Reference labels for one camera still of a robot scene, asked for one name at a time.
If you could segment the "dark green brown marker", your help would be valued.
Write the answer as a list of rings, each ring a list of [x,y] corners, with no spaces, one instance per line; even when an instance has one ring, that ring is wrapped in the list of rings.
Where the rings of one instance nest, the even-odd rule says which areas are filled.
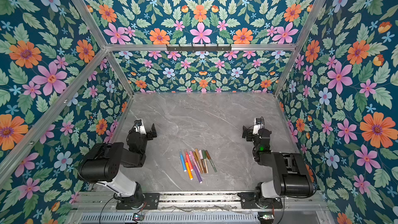
[[[216,169],[216,166],[215,166],[215,164],[214,164],[214,162],[213,162],[213,160],[212,160],[212,158],[211,158],[209,152],[208,152],[207,150],[205,150],[205,153],[206,153],[207,159],[209,160],[209,162],[210,162],[210,164],[211,164],[211,167],[213,168],[214,172],[216,173],[216,172],[217,172],[217,169]]]

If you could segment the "olive green marker pen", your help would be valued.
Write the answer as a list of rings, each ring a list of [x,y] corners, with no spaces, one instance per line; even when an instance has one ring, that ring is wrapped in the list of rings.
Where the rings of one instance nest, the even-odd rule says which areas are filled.
[[[203,164],[204,164],[204,169],[205,169],[205,173],[209,173],[209,169],[208,169],[208,164],[207,164],[207,157],[206,157],[206,150],[202,149],[202,156],[203,156]]]

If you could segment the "ochre brown marker pen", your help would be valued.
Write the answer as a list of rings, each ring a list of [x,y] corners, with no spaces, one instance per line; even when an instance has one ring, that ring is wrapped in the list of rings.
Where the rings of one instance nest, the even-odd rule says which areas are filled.
[[[200,156],[199,156],[199,150],[197,148],[195,148],[195,150],[194,150],[194,155],[196,157],[197,164],[198,164],[198,166],[200,168],[200,172],[201,172],[201,174],[203,174],[204,170],[203,170],[203,167],[202,167],[202,164],[201,164],[201,159],[200,159]]]

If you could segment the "light pink marker pen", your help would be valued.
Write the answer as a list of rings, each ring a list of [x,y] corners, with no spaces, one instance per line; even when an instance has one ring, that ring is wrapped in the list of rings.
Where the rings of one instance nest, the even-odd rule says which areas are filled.
[[[203,151],[201,149],[199,150],[199,157],[200,157],[200,160],[201,160],[203,171],[204,171],[205,174],[207,174],[208,173],[208,168],[207,168],[206,161],[205,161],[205,155],[203,154]]]

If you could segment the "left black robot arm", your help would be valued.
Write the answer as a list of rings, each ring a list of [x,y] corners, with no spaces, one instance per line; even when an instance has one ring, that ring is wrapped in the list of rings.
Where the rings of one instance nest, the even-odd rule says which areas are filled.
[[[156,137],[154,124],[147,131],[142,120],[136,120],[126,138],[129,148],[124,148],[122,142],[95,144],[84,155],[78,167],[79,179],[113,191],[113,198],[118,201],[117,209],[145,207],[148,201],[141,185],[124,175],[120,167],[143,167],[146,161],[147,143]]]

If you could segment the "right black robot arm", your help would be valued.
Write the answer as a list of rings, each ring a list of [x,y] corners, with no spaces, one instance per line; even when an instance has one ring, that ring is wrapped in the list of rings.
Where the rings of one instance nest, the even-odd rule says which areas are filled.
[[[292,197],[309,198],[316,193],[315,179],[299,153],[271,150],[271,134],[262,124],[243,126],[242,138],[252,142],[254,161],[271,169],[272,179],[260,182],[254,193],[257,206],[265,207],[271,199]]]

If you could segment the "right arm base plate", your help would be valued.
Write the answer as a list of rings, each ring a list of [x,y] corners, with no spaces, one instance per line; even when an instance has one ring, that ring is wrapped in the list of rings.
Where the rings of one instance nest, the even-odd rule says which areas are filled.
[[[283,203],[277,198],[263,198],[254,192],[241,192],[237,196],[240,198],[242,209],[282,209]]]

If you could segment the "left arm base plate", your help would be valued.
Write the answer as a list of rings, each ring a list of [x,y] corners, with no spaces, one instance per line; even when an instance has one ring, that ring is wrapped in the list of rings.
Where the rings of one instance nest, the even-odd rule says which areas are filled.
[[[117,210],[155,210],[160,203],[159,193],[143,193],[130,197],[117,197]]]

